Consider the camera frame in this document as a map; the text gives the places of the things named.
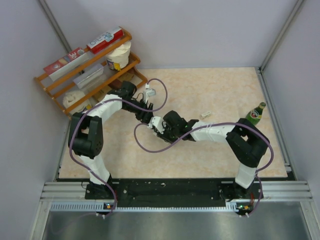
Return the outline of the light blue stapler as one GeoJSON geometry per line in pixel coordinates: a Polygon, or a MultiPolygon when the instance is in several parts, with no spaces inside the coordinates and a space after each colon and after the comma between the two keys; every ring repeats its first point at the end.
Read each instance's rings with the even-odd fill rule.
{"type": "Polygon", "coordinates": [[[156,132],[155,135],[156,135],[159,139],[163,140],[165,143],[168,143],[168,144],[171,143],[171,140],[170,140],[170,138],[168,137],[167,134],[160,134],[159,132],[156,132]]]}

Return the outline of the small white red packet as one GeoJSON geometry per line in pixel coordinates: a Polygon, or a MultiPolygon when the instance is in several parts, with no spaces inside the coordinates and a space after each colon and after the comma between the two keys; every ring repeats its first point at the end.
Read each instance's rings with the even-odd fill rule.
{"type": "Polygon", "coordinates": [[[207,111],[207,112],[205,112],[205,113],[202,113],[202,114],[201,114],[201,117],[204,119],[204,118],[209,117],[210,115],[211,115],[211,112],[210,112],[210,111],[207,111]]]}

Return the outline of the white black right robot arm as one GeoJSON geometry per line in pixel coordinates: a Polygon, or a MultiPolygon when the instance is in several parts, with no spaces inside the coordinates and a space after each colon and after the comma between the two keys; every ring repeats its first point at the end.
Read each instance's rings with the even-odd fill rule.
{"type": "Polygon", "coordinates": [[[208,123],[198,119],[187,121],[172,110],[164,117],[152,117],[149,127],[157,137],[170,144],[182,139],[229,145],[240,162],[233,185],[233,192],[239,198],[251,193],[258,165],[270,146],[269,139],[245,118],[235,123],[208,123]]]}

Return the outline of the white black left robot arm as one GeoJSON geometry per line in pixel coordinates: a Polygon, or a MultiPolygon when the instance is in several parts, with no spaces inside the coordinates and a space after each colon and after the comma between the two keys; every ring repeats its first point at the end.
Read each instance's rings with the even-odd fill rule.
{"type": "Polygon", "coordinates": [[[102,198],[109,198],[114,193],[111,174],[105,167],[101,151],[104,146],[103,124],[116,112],[125,110],[135,115],[143,124],[149,124],[154,117],[153,104],[149,97],[156,95],[145,84],[142,99],[134,97],[137,87],[124,81],[118,89],[112,89],[91,109],[74,113],[68,138],[70,158],[89,173],[89,183],[102,198]]]}

